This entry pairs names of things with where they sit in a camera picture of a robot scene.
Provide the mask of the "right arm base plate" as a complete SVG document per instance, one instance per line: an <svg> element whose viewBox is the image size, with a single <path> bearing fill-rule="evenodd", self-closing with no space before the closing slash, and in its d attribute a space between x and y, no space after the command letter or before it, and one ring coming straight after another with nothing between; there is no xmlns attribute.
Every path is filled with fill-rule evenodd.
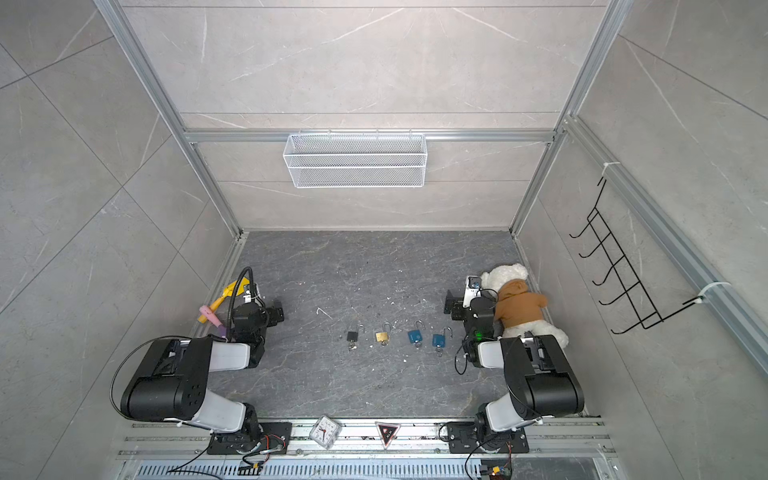
<svg viewBox="0 0 768 480"><path fill-rule="evenodd" d="M525 454L530 451L523 429L494 432L472 422L448 422L439 427L437 436L448 444L453 454Z"/></svg>

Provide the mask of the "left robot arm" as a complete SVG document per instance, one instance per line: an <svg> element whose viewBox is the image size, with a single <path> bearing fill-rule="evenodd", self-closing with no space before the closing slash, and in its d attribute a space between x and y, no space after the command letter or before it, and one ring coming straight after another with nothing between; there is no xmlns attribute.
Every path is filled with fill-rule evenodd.
<svg viewBox="0 0 768 480"><path fill-rule="evenodd" d="M267 330L285 320L280 301L257 299L232 307L228 338L163 336L149 343L128 382L117 411L129 420L174 422L215 435L258 437L255 408L208 388L213 372L256 368L265 352Z"/></svg>

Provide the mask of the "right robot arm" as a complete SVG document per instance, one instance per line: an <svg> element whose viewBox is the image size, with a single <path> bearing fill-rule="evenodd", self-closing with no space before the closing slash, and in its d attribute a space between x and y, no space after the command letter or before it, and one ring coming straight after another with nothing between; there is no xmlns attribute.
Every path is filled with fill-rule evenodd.
<svg viewBox="0 0 768 480"><path fill-rule="evenodd" d="M503 372L506 392L483 404L476 417L476 438L522 430L545 417L583 411L583 390L558 341L530 330L511 338L493 337L496 302L481 290L462 298L446 294L444 313L463 323L465 336L457 356L466 367Z"/></svg>

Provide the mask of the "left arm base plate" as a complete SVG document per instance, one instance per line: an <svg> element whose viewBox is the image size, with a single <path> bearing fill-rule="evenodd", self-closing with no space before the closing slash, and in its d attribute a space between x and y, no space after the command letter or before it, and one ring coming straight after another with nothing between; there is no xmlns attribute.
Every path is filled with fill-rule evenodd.
<svg viewBox="0 0 768 480"><path fill-rule="evenodd" d="M246 426L234 433L214 433L207 449L209 455L284 454L290 442L291 422L261 423L256 430Z"/></svg>

